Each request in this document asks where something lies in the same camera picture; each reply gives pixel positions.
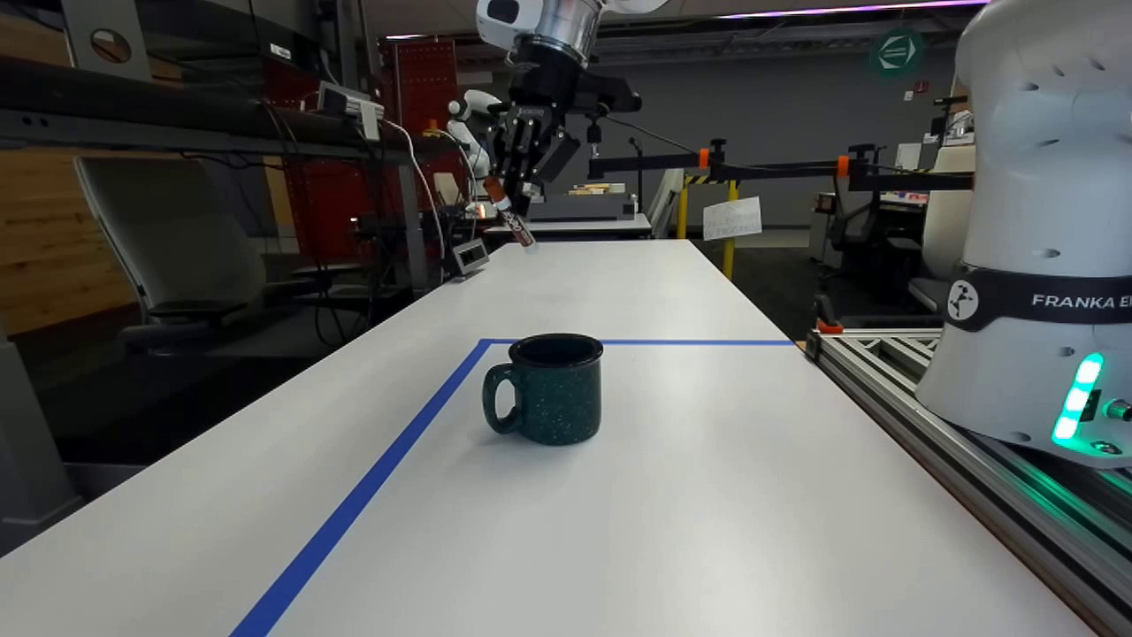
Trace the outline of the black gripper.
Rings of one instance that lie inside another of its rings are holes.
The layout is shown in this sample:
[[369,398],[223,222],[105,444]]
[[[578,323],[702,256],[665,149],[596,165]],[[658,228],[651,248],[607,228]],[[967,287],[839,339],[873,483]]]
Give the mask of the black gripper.
[[516,64],[493,149],[493,200],[512,199],[521,217],[546,200],[546,185],[578,153],[578,136],[566,132],[578,77],[579,66],[556,48],[530,48]]

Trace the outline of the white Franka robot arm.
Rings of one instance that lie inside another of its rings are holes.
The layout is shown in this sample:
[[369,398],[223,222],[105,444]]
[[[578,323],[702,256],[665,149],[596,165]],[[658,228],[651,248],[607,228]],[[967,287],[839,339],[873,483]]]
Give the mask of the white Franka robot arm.
[[1132,453],[1132,0],[992,0],[962,33],[972,200],[916,398],[1085,466]]

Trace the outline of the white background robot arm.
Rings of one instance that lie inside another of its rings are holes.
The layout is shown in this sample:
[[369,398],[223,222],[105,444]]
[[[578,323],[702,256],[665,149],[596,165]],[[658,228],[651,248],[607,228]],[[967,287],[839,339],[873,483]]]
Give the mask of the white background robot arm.
[[468,165],[468,194],[494,213],[526,217],[546,185],[563,172],[579,142],[566,132],[579,64],[524,53],[504,94],[468,88],[448,101],[445,136]]

